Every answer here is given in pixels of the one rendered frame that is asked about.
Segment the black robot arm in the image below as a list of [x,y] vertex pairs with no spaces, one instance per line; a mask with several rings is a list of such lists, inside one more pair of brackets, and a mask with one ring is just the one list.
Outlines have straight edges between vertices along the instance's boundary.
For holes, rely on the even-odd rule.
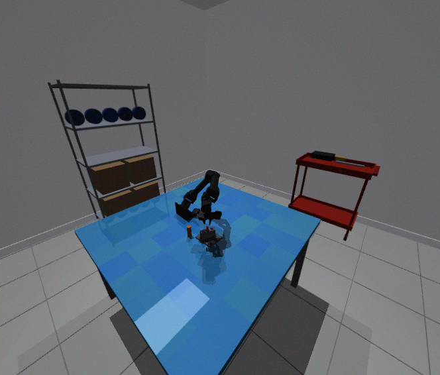
[[198,219],[201,221],[206,221],[207,219],[209,219],[210,218],[209,212],[211,211],[211,205],[212,205],[211,203],[212,202],[215,203],[219,197],[219,188],[218,188],[219,177],[220,174],[217,173],[216,171],[208,170],[205,173],[205,178],[201,181],[201,183],[195,189],[190,190],[189,192],[187,192],[187,194],[185,194],[185,196],[183,197],[184,200],[180,205],[188,210],[191,203],[193,204],[197,199],[198,193],[208,183],[210,183],[210,186],[206,189],[205,192],[203,192],[203,195],[201,197],[201,210],[198,214]]

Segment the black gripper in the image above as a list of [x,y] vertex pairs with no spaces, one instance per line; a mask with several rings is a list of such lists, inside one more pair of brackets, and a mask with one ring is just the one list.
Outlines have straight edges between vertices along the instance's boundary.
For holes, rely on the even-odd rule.
[[[192,211],[192,216],[196,217],[197,214],[199,214],[200,209],[194,208]],[[210,218],[209,218],[209,225],[211,224],[211,220],[212,219],[218,219],[220,220],[221,216],[222,216],[222,212],[221,211],[215,211],[215,212],[209,212],[210,214]]]

